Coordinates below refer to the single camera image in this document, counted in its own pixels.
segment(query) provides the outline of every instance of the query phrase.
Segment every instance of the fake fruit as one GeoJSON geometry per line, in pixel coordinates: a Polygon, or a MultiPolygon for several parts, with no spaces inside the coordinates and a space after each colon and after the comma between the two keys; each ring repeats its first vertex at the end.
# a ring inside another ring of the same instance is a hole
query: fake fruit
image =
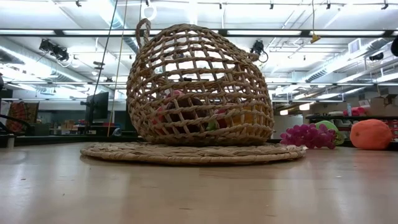
{"type": "Polygon", "coordinates": [[[321,124],[324,124],[327,129],[335,130],[335,137],[333,140],[333,143],[335,143],[335,145],[338,146],[338,145],[344,143],[344,135],[339,132],[339,130],[335,126],[335,124],[333,124],[330,121],[319,121],[319,122],[315,123],[316,128],[319,129],[321,124]]]}
{"type": "MultiPolygon", "coordinates": [[[[163,111],[163,107],[160,106],[156,111],[163,111]]],[[[159,120],[160,123],[162,123],[164,121],[164,117],[162,115],[159,115],[157,117],[157,119],[159,120]]],[[[152,119],[152,124],[157,124],[157,121],[155,118],[152,119]]],[[[163,130],[161,130],[161,129],[156,129],[156,130],[159,131],[160,134],[164,134],[163,130]]]]}
{"type": "MultiPolygon", "coordinates": [[[[198,98],[190,98],[190,99],[191,99],[192,105],[203,105],[203,103],[198,98]]],[[[188,98],[180,99],[177,101],[177,103],[178,103],[179,108],[191,107],[189,104],[188,98]]],[[[176,108],[176,106],[175,106],[174,102],[168,103],[168,105],[167,105],[168,110],[172,110],[175,108],[176,108]]],[[[207,116],[207,112],[204,110],[181,112],[181,114],[182,114],[182,117],[184,118],[184,120],[195,120],[196,119],[195,114],[197,114],[199,118],[204,118],[205,116],[207,116]]],[[[169,115],[173,122],[181,121],[180,116],[178,114],[170,113],[169,115]]],[[[183,127],[176,127],[176,128],[179,131],[179,133],[186,133],[183,127]]],[[[187,128],[190,133],[200,132],[200,127],[195,124],[189,124],[189,125],[187,125],[187,128]]]]}
{"type": "MultiPolygon", "coordinates": [[[[184,93],[182,92],[182,91],[180,91],[180,90],[174,90],[173,91],[173,95],[184,95],[184,93]]],[[[171,93],[169,93],[169,94],[167,94],[167,96],[166,96],[166,98],[169,98],[169,97],[171,97],[172,96],[172,94],[171,93]]]]}
{"type": "Polygon", "coordinates": [[[335,144],[333,140],[335,138],[336,131],[328,129],[325,124],[319,124],[319,128],[316,128],[315,124],[302,124],[301,126],[295,125],[293,128],[286,129],[286,133],[282,133],[280,137],[282,140],[281,144],[293,144],[297,147],[305,145],[309,149],[315,147],[328,147],[334,149],[335,144]]]}
{"type": "MultiPolygon", "coordinates": [[[[258,111],[260,110],[260,106],[256,105],[255,107],[256,107],[256,110],[258,110],[258,111]]],[[[244,110],[249,110],[249,111],[252,110],[251,106],[245,106],[243,109],[244,109],[244,110]]],[[[226,110],[225,110],[225,109],[220,109],[220,110],[216,110],[216,111],[215,111],[215,114],[223,114],[223,113],[226,113],[226,110]]],[[[242,119],[241,119],[241,115],[236,115],[236,116],[233,116],[233,117],[232,117],[232,121],[233,121],[233,125],[234,125],[234,126],[237,126],[237,125],[240,125],[240,124],[252,124],[253,119],[254,119],[254,116],[253,116],[251,113],[246,113],[246,114],[244,114],[243,122],[242,122],[242,119]]],[[[218,119],[217,122],[218,122],[218,126],[219,126],[220,128],[232,127],[231,118],[228,118],[228,119],[224,119],[224,118],[223,118],[223,119],[218,119]]],[[[207,131],[216,130],[215,121],[209,123],[208,127],[206,128],[206,130],[207,130],[207,131]]],[[[251,131],[252,131],[252,127],[247,127],[247,128],[246,128],[246,131],[247,131],[247,132],[251,132],[251,131]]]]}
{"type": "Polygon", "coordinates": [[[369,119],[355,123],[351,128],[349,138],[357,148],[383,150],[390,144],[392,133],[384,122],[369,119]]]}

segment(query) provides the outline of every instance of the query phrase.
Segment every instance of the cardboard box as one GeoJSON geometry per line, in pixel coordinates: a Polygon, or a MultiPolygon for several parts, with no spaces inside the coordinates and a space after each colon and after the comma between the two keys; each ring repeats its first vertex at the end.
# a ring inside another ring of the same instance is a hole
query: cardboard box
{"type": "Polygon", "coordinates": [[[73,128],[73,125],[75,125],[74,120],[65,120],[63,124],[61,125],[62,130],[71,130],[73,128]]]}
{"type": "Polygon", "coordinates": [[[366,108],[368,116],[398,116],[398,105],[396,105],[395,94],[388,94],[371,98],[370,100],[361,100],[359,105],[366,108]]]}

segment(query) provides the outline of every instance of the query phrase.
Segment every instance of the computer monitor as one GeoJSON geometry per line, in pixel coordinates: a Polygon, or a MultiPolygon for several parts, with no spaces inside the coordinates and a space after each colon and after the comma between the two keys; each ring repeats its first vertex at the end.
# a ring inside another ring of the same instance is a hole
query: computer monitor
{"type": "Polygon", "coordinates": [[[86,128],[93,124],[94,119],[108,118],[108,101],[109,93],[106,92],[88,96],[86,102],[80,102],[81,105],[86,105],[86,128]]]}

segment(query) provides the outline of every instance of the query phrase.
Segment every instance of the ceiling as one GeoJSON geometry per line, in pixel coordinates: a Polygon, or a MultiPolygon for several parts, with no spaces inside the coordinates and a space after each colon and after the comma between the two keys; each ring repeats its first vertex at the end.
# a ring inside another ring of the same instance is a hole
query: ceiling
{"type": "MultiPolygon", "coordinates": [[[[109,29],[114,2],[116,1],[81,0],[81,7],[77,7],[75,0],[0,0],[0,30],[109,29]]],[[[135,29],[140,16],[143,17],[140,8],[144,8],[144,14],[150,16],[153,7],[156,7],[157,13],[151,20],[152,29],[163,29],[181,23],[197,23],[199,26],[210,29],[398,29],[398,0],[389,0],[389,7],[385,10],[381,9],[384,6],[383,0],[331,0],[331,6],[327,9],[328,2],[327,0],[314,0],[314,8],[312,8],[311,0],[152,0],[149,1],[151,7],[146,9],[146,1],[118,1],[116,12],[119,18],[123,19],[127,3],[127,29],[135,29]],[[273,9],[270,9],[270,2],[274,4],[273,9]]],[[[18,49],[15,47],[13,51],[20,55],[31,58],[40,58],[44,55],[39,50],[43,39],[41,37],[0,38],[6,38],[17,44],[18,49]]],[[[302,82],[301,79],[310,71],[347,51],[348,44],[355,40],[354,38],[321,38],[314,44],[310,44],[310,37],[228,37],[228,39],[246,51],[249,51],[257,39],[263,41],[269,59],[266,63],[257,63],[256,65],[267,77],[267,82],[302,82]]],[[[66,47],[71,59],[67,62],[57,63],[53,56],[46,54],[37,63],[46,64],[51,69],[63,69],[64,74],[72,73],[72,76],[81,76],[79,80],[83,81],[95,81],[98,78],[97,75],[92,74],[95,71],[93,62],[101,61],[107,38],[100,37],[97,40],[95,37],[51,37],[50,40],[66,47]]],[[[119,81],[125,82],[129,75],[135,53],[124,41],[120,51],[121,42],[120,37],[109,38],[102,72],[104,78],[100,80],[101,82],[106,79],[105,77],[112,77],[115,81],[119,57],[121,62],[119,81]]],[[[0,46],[7,48],[2,43],[0,41],[0,46]]],[[[381,51],[385,52],[383,60],[395,59],[386,47],[381,51]]],[[[319,79],[321,81],[314,82],[338,82],[342,78],[368,69],[368,65],[375,66],[380,63],[382,60],[367,61],[366,63],[365,59],[352,60],[344,66],[336,67],[330,73],[331,75],[328,75],[328,78],[322,77],[319,79]]],[[[269,87],[270,90],[276,92],[278,92],[278,88],[285,88],[285,86],[271,85],[269,87]]],[[[283,93],[298,95],[302,92],[313,91],[314,88],[316,90],[319,87],[299,86],[292,90],[284,90],[283,93]]]]}

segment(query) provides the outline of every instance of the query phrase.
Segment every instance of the orange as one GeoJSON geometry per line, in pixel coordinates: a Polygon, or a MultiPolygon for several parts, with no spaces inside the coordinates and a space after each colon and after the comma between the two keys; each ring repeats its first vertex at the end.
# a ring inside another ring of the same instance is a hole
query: orange
{"type": "Polygon", "coordinates": [[[377,119],[369,119],[354,124],[349,138],[357,148],[383,150],[390,144],[392,133],[384,122],[377,119]]]}

